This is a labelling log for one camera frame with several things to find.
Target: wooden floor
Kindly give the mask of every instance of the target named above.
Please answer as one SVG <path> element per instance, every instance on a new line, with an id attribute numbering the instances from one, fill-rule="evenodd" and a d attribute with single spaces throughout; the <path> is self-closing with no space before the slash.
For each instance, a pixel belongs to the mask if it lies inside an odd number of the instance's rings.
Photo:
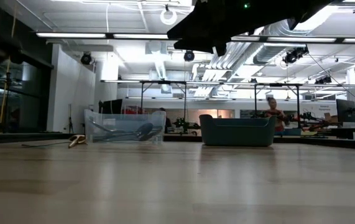
<path id="1" fill-rule="evenodd" d="M 4 144 L 0 223 L 355 224 L 355 150 Z"/>

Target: transparent plastic bin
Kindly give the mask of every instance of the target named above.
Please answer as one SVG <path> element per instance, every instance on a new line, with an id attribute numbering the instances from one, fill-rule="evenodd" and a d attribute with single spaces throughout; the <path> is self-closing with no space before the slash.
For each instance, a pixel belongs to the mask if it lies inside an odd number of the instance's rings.
<path id="1" fill-rule="evenodd" d="M 85 131 L 89 143 L 116 141 L 162 142 L 166 113 L 99 114 L 85 110 Z"/>

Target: ceiling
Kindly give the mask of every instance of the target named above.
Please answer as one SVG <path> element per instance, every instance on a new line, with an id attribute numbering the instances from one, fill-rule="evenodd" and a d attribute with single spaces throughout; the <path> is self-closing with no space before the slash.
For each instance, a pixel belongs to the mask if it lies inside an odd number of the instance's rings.
<path id="1" fill-rule="evenodd" d="M 180 1 L 180 6 L 170 6 L 177 11 L 178 23 L 192 10 L 191 0 Z M 51 1 L 51 0 L 0 0 L 0 6 L 12 13 L 17 4 L 18 19 L 37 31 L 55 32 L 133 32 L 133 33 L 166 33 L 172 26 L 164 24 L 160 14 L 164 5 L 139 5 L 139 4 L 83 4 L 81 2 Z M 353 7 L 341 8 L 324 21 L 309 35 L 313 36 L 355 36 L 355 14 Z M 131 40 L 69 40 L 64 41 L 68 46 L 82 45 L 112 45 L 123 64 L 119 73 L 123 77 L 134 74 L 148 74 L 155 70 L 154 62 L 145 58 L 146 41 Z M 165 41 L 168 48 L 173 42 Z M 346 69 L 355 63 L 355 45 L 317 45 L 308 46 L 313 58 L 306 56 L 288 69 L 282 69 L 280 58 L 275 57 L 268 66 L 259 70 L 262 74 L 258 79 L 265 82 L 281 82 L 288 80 L 305 82 L 308 77 L 330 70 L 339 82 L 345 81 Z M 195 63 L 209 64 L 213 58 L 210 54 L 198 54 L 197 61 L 184 62 L 183 52 L 171 51 L 170 58 L 165 60 L 165 69 L 177 71 L 192 71 Z M 246 54 L 236 52 L 236 61 Z M 105 54 L 97 54 L 98 59 L 104 58 Z"/>

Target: person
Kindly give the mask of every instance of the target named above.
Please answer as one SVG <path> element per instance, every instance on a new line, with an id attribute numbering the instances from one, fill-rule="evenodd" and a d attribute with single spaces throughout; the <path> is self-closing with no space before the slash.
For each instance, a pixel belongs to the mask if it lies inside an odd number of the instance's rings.
<path id="1" fill-rule="evenodd" d="M 166 112 L 165 108 L 159 108 L 159 110 Z M 172 122 L 170 121 L 170 119 L 166 115 L 165 134 L 167 134 L 167 128 L 170 128 L 170 127 L 172 127 Z"/>
<path id="2" fill-rule="evenodd" d="M 284 131 L 285 114 L 283 111 L 277 109 L 277 101 L 273 97 L 268 97 L 270 109 L 265 111 L 267 117 L 277 116 L 275 122 L 275 133 L 282 133 Z"/>

